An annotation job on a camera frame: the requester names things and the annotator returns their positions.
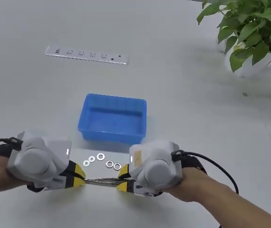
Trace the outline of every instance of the white power strip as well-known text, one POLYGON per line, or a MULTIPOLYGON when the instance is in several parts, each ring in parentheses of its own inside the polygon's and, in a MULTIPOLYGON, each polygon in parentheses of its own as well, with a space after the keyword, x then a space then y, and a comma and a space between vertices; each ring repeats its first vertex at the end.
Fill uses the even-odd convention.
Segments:
POLYGON ((49 46, 46 50, 46 55, 123 65, 127 65, 129 62, 128 55, 108 54, 101 51, 88 51, 83 49, 65 48, 60 46, 49 46))

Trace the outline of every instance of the socket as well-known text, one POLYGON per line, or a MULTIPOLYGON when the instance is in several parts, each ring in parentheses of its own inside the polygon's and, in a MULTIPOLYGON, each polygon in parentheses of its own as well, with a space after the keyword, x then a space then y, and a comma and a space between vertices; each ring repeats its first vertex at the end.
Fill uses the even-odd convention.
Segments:
POLYGON ((65 48, 60 46, 49 46, 46 50, 47 56, 72 58, 87 61, 114 63, 127 65, 129 56, 123 54, 109 54, 101 51, 89 51, 83 49, 65 48))

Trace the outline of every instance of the white flower pot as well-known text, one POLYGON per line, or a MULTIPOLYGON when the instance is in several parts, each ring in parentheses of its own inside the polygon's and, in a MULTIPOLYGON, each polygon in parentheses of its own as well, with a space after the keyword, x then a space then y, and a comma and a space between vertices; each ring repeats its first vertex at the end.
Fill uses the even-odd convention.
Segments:
MULTIPOLYGON (((221 52, 225 51, 227 39, 223 40, 220 44, 218 44, 217 49, 221 52)), ((243 63, 242 67, 236 70, 235 72, 232 71, 231 64, 230 64, 230 56, 233 53, 234 48, 232 47, 224 58, 224 65, 225 68, 233 73, 238 77, 251 77, 259 72, 261 72, 271 61, 271 53, 268 53, 261 61, 256 63, 252 66, 252 56, 250 56, 245 62, 243 63)))

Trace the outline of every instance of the yellow label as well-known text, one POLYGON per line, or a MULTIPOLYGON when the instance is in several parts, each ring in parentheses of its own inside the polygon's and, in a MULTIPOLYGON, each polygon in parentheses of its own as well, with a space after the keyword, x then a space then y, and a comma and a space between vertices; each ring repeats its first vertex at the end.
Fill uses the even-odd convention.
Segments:
POLYGON ((136 151, 134 153, 134 163, 135 167, 140 166, 142 164, 142 152, 141 151, 136 151))

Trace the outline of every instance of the potted plant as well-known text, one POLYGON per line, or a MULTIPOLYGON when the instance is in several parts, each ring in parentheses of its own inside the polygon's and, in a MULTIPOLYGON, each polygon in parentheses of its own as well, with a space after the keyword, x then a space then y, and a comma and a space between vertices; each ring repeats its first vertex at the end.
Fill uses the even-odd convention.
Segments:
POLYGON ((226 42, 225 53, 230 52, 227 55, 233 72, 246 60, 255 67, 271 54, 271 0, 228 0, 226 6, 219 2, 205 7, 206 3, 202 3, 197 21, 200 24, 205 16, 223 14, 218 42, 226 42))

